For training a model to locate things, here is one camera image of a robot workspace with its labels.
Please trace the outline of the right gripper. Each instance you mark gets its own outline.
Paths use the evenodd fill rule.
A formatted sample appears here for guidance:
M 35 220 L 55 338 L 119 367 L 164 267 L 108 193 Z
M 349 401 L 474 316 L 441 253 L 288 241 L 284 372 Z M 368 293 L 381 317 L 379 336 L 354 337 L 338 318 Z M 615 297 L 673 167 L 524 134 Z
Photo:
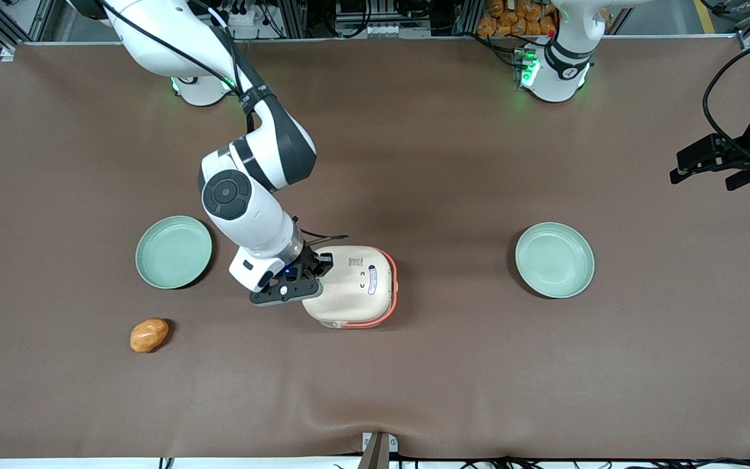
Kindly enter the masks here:
M 322 293 L 324 285 L 319 278 L 333 265 L 331 253 L 315 253 L 307 244 L 262 259 L 241 247 L 229 265 L 229 274 L 253 293 Z

